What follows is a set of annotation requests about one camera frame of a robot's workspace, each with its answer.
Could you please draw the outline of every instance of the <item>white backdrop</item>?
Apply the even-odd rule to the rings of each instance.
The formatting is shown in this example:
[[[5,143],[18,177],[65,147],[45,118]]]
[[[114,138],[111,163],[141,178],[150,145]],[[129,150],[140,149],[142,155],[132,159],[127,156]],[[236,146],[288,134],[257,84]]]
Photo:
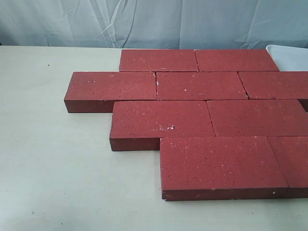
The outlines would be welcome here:
[[[308,47],[308,0],[0,0],[3,45]]]

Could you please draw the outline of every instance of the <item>red brick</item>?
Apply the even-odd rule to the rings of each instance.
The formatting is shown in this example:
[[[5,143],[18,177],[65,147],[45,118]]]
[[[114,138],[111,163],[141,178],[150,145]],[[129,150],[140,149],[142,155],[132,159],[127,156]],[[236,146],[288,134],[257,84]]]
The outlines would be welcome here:
[[[113,151],[159,150],[161,137],[215,136],[205,101],[116,102]]]
[[[217,136],[308,136],[308,115],[297,100],[208,101]]]
[[[266,50],[197,50],[200,71],[279,71]]]
[[[156,100],[155,73],[74,72],[64,102],[70,113],[103,113],[119,100]]]
[[[158,100],[247,99],[237,72],[163,72],[156,81]]]
[[[288,188],[266,137],[162,138],[162,198],[279,198]]]
[[[122,50],[120,71],[198,71],[194,50]]]
[[[308,111],[308,72],[239,72],[250,99],[298,99]]]
[[[290,189],[283,198],[308,197],[308,137],[269,137]]]

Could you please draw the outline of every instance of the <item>paving brick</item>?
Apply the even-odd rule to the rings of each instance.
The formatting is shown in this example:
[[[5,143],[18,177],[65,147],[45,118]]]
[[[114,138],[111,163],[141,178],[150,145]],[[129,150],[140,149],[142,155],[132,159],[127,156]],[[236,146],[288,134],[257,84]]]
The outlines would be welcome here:
[[[155,73],[74,72],[64,102],[70,113],[103,113],[119,100],[156,100]]]
[[[158,72],[158,100],[247,99],[237,72]]]
[[[288,188],[266,137],[162,138],[162,198],[279,198]]]
[[[308,197],[308,137],[269,137],[290,188],[283,198]]]
[[[161,137],[214,137],[205,101],[115,102],[113,151],[159,150]]]
[[[250,99],[298,99],[308,111],[308,72],[239,72]]]
[[[122,50],[120,71],[198,71],[194,50]]]
[[[196,50],[200,71],[279,71],[266,50]]]
[[[298,100],[207,102],[216,136],[308,136]]]

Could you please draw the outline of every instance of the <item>table surface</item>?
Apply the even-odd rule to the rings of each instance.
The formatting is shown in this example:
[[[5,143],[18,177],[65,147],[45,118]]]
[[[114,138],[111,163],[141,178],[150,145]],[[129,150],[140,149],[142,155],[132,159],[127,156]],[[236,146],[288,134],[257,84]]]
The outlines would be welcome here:
[[[308,199],[166,202],[159,152],[112,152],[112,114],[69,114],[73,71],[120,49],[0,46],[1,231],[303,231]]]

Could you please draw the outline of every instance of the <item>red paver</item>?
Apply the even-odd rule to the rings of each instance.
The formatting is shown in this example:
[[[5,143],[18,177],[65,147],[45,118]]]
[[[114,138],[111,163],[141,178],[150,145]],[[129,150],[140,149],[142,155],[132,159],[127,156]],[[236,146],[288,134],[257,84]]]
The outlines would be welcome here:
[[[214,137],[205,101],[115,102],[113,151],[159,150],[161,137]]]
[[[216,136],[308,136],[298,100],[207,102]]]
[[[266,137],[162,138],[162,198],[279,198],[288,188]]]
[[[237,72],[158,72],[156,81],[158,100],[247,99]]]
[[[155,73],[74,72],[64,102],[70,113],[103,113],[119,100],[156,100]]]
[[[122,50],[120,71],[198,71],[194,50]]]
[[[239,72],[250,99],[298,99],[308,111],[308,72]]]
[[[269,137],[290,189],[283,198],[308,197],[308,137]]]
[[[266,50],[196,50],[200,71],[279,71]]]

